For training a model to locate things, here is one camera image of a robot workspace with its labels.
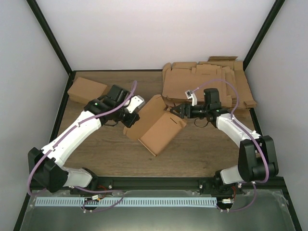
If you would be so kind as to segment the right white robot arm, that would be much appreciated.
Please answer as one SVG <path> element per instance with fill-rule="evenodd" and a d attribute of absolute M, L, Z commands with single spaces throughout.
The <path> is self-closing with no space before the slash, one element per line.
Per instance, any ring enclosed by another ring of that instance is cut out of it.
<path fill-rule="evenodd" d="M 204 90 L 204 104 L 197 104 L 195 93 L 188 90 L 191 103 L 182 103 L 170 109 L 180 118 L 206 119 L 224 132 L 239 148 L 237 165 L 218 170 L 214 176 L 214 189 L 226 193 L 231 184 L 244 182 L 267 182 L 279 173 L 275 145 L 272 137 L 262 136 L 242 124 L 227 108 L 222 107 L 219 91 Z"/>

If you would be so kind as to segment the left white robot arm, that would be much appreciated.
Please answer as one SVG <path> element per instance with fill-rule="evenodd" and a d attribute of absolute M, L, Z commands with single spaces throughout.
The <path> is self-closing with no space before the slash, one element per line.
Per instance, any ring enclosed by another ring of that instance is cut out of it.
<path fill-rule="evenodd" d="M 130 91 L 113 85 L 106 95 L 89 101 L 78 118 L 56 139 L 41 149 L 32 148 L 28 153 L 27 183 L 35 180 L 52 193 L 63 187 L 74 187 L 94 194 L 98 190 L 98 176 L 85 167 L 65 167 L 65 162 L 89 135 L 108 121 L 121 122 L 130 128 L 139 120 L 136 109 L 145 101 L 134 94 L 136 87 L 137 81 L 133 81 Z"/>

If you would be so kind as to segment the folded brown cardboard box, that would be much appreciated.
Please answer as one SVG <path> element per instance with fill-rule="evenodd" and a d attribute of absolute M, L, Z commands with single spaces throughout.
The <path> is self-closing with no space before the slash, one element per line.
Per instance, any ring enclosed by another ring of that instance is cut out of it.
<path fill-rule="evenodd" d="M 89 101 L 99 98 L 108 91 L 103 83 L 78 77 L 68 90 L 70 100 L 86 105 Z"/>

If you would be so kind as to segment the stack of flat cardboard blanks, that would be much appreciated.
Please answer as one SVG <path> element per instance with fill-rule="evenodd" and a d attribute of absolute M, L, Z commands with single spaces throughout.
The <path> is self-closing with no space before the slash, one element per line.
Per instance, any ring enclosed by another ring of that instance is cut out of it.
<path fill-rule="evenodd" d="M 162 96 L 173 106 L 188 101 L 186 91 L 193 91 L 199 103 L 204 101 L 203 90 L 216 88 L 223 107 L 254 108 L 254 100 L 244 73 L 243 61 L 236 56 L 211 56 L 203 62 L 173 62 L 163 67 Z"/>

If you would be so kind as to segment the black aluminium frame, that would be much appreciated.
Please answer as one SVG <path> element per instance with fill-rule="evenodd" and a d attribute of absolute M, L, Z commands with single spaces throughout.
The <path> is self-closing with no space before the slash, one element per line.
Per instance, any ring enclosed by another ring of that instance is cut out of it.
<path fill-rule="evenodd" d="M 56 120 L 52 129 L 50 140 L 54 140 L 58 135 L 64 111 L 68 102 L 67 91 L 69 87 L 73 84 L 73 80 L 76 76 L 76 71 L 73 71 L 62 51 L 58 41 L 56 40 L 47 20 L 45 19 L 43 12 L 41 11 L 36 0 L 27 0 L 27 3 L 34 14 L 36 20 L 38 21 L 40 27 L 42 28 L 44 34 L 46 35 L 49 43 L 51 44 L 53 50 L 55 51 L 58 59 L 60 60 L 62 66 L 64 67 L 66 73 L 68 74 L 67 83 L 63 93 L 63 97 L 60 103 L 60 107 L 56 116 Z M 281 10 L 284 4 L 283 0 L 276 0 L 268 13 L 260 31 L 258 32 L 251 48 L 248 51 L 244 59 L 244 69 L 248 67 L 252 58 L 254 57 L 256 51 L 258 50 L 261 42 L 266 36 L 268 30 L 270 29 L 272 23 L 277 17 L 279 11 Z M 196 189 L 198 178 L 175 178 L 175 177 L 113 177 L 116 183 L 119 183 L 121 186 L 124 186 L 125 189 L 142 189 L 142 190 L 155 190 L 155 189 L 188 189 L 192 187 Z M 283 177 L 274 177 L 267 181 L 267 183 L 262 183 L 262 189 L 281 189 L 284 197 L 289 203 L 287 210 L 290 212 L 292 224 L 296 231 L 302 230 L 300 222 L 298 220 L 294 205 L 292 203 L 290 194 L 288 192 L 287 186 L 285 184 Z"/>

